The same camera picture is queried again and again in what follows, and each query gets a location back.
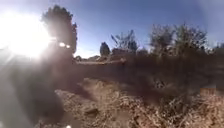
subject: lens flare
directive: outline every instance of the lens flare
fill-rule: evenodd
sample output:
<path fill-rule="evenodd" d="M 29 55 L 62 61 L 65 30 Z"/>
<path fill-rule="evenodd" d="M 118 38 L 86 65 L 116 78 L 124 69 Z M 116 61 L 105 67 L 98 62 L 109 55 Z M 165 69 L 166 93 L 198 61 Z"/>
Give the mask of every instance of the lens flare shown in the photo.
<path fill-rule="evenodd" d="M 43 23 L 29 14 L 7 12 L 0 15 L 0 47 L 31 58 L 39 57 L 51 41 Z"/>

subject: dry grass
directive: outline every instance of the dry grass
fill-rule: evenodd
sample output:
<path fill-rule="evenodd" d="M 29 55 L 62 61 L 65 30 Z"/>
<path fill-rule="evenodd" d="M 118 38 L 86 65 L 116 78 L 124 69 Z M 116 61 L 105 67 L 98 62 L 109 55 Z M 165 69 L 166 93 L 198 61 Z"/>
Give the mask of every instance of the dry grass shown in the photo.
<path fill-rule="evenodd" d="M 224 125 L 224 98 L 215 88 L 203 88 L 198 93 L 180 92 L 182 95 L 166 96 L 154 104 L 120 91 L 119 86 L 126 86 L 120 83 L 85 79 L 80 85 L 96 100 L 56 91 L 64 109 L 72 115 L 67 119 L 71 121 L 65 122 L 73 122 L 76 127 L 221 128 Z"/>

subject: sky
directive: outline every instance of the sky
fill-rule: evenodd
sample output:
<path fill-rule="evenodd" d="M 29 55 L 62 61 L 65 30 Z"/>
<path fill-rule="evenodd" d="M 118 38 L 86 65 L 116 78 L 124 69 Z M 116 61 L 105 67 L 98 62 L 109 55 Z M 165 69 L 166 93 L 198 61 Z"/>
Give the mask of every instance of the sky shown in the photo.
<path fill-rule="evenodd" d="M 0 13 L 16 10 L 41 16 L 58 4 L 70 11 L 78 25 L 75 55 L 99 54 L 102 42 L 112 49 L 111 35 L 135 31 L 141 47 L 148 47 L 153 24 L 187 23 L 207 31 L 210 46 L 224 40 L 223 0 L 0 0 Z"/>

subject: vegetation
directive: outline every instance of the vegetation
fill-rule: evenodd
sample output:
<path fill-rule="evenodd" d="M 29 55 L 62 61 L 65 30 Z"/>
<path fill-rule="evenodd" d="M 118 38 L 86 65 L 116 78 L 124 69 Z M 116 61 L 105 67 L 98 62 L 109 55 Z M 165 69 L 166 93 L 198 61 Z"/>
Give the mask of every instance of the vegetation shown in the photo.
<path fill-rule="evenodd" d="M 63 42 L 70 46 L 70 56 L 76 52 L 77 45 L 77 25 L 72 24 L 72 17 L 69 11 L 58 5 L 49 8 L 42 15 L 42 21 L 45 22 L 51 36 L 55 37 L 58 43 Z"/>
<path fill-rule="evenodd" d="M 75 51 L 77 43 L 77 26 L 71 23 L 72 16 L 57 5 L 42 16 L 58 43 L 72 47 L 68 56 Z M 29 103 L 34 104 L 30 116 L 35 114 L 33 111 L 39 112 L 33 117 L 34 123 L 39 116 L 58 116 L 56 122 L 53 121 L 57 125 L 58 120 L 68 124 L 68 120 L 77 119 L 84 128 L 223 127 L 224 44 L 207 48 L 207 33 L 186 24 L 154 25 L 149 35 L 151 51 L 138 49 L 131 30 L 127 35 L 111 36 L 116 45 L 111 54 L 103 42 L 100 46 L 103 57 L 86 60 L 76 56 L 79 62 L 75 65 L 61 66 L 63 61 L 60 61 L 51 67 L 31 64 L 24 68 L 23 62 L 18 70 L 10 69 L 13 70 L 11 83 L 16 85 L 20 100 L 25 97 L 24 90 L 28 90 L 25 93 L 29 93 L 29 97 L 23 103 L 28 104 L 28 107 L 24 105 L 27 111 Z M 63 109 L 52 88 L 60 97 Z M 72 117 L 61 119 L 64 111 Z"/>
<path fill-rule="evenodd" d="M 127 52 L 136 53 L 138 45 L 135 40 L 133 30 L 131 30 L 126 36 L 122 33 L 121 35 L 111 36 L 111 38 L 115 42 L 117 48 Z"/>
<path fill-rule="evenodd" d="M 107 45 L 107 43 L 106 42 L 101 43 L 101 46 L 100 46 L 100 55 L 101 56 L 108 56 L 109 54 L 110 54 L 110 48 Z"/>

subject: dirt ground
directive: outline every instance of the dirt ground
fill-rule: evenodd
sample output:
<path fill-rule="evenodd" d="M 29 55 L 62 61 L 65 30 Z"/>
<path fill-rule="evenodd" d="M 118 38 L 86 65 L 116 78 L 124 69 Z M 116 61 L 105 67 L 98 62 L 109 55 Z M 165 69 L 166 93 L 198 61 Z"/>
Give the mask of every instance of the dirt ground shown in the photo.
<path fill-rule="evenodd" d="M 181 88 L 175 86 L 169 76 L 145 75 L 144 72 L 121 70 L 120 66 L 122 65 L 109 66 L 110 70 L 106 65 L 105 67 L 92 65 L 88 69 L 80 66 L 74 69 L 76 73 L 73 75 L 70 74 L 73 71 L 70 71 L 68 79 L 72 80 L 63 82 L 61 78 L 58 84 L 64 86 L 57 86 L 55 91 L 63 103 L 66 114 L 59 124 L 38 124 L 37 127 L 219 128 L 224 126 L 222 109 L 224 98 L 216 86 L 213 86 L 214 81 L 206 83 L 205 87 L 198 90 L 189 86 Z M 194 84 L 204 84 L 204 81 L 204 79 L 197 80 Z"/>

